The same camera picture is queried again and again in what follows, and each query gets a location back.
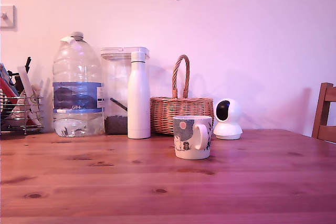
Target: light switch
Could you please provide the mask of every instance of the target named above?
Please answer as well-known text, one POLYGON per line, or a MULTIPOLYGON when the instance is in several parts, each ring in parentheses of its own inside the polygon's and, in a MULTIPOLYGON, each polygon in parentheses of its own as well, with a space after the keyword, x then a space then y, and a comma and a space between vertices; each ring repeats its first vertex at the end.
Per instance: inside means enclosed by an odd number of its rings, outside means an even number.
POLYGON ((14 28, 14 5, 2 5, 0 8, 1 28, 14 28))

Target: basket handle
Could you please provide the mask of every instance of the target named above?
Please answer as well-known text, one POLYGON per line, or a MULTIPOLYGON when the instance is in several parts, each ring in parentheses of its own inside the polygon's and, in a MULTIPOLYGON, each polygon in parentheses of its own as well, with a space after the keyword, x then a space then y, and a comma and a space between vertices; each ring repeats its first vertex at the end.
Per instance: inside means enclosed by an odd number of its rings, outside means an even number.
POLYGON ((179 56, 173 71, 173 98, 177 98, 177 71, 179 70, 179 66, 181 61, 184 59, 186 65, 186 73, 185 73, 185 85, 183 90, 183 98, 188 98, 189 92, 189 77, 190 77, 190 63, 187 55, 179 56))

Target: switch plate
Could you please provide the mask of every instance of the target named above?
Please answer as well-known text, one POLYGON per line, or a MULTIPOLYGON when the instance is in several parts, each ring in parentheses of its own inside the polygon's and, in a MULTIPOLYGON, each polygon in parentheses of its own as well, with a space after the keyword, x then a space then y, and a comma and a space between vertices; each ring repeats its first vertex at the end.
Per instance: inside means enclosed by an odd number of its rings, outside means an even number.
POLYGON ((1 28, 14 28, 14 5, 2 5, 0 12, 6 14, 5 19, 0 18, 1 28))

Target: wicker basket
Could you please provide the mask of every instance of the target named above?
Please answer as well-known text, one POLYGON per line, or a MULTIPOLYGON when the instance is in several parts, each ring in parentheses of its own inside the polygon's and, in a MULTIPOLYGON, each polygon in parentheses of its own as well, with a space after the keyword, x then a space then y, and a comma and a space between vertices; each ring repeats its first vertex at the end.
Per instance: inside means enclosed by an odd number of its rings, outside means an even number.
POLYGON ((208 115, 214 124, 214 105, 212 98, 188 98, 190 63, 187 55, 181 55, 173 71, 173 98, 151 98, 151 130, 154 133, 174 134, 173 117, 176 115, 208 115), (177 98, 176 78, 182 60, 186 64, 183 98, 177 98))

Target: blue label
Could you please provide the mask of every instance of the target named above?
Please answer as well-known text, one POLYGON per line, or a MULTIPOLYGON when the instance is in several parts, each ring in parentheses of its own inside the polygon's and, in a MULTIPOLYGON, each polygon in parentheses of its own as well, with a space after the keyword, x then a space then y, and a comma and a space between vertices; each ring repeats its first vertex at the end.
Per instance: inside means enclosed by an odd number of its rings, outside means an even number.
POLYGON ((54 113, 102 112, 99 82, 53 82, 54 113))

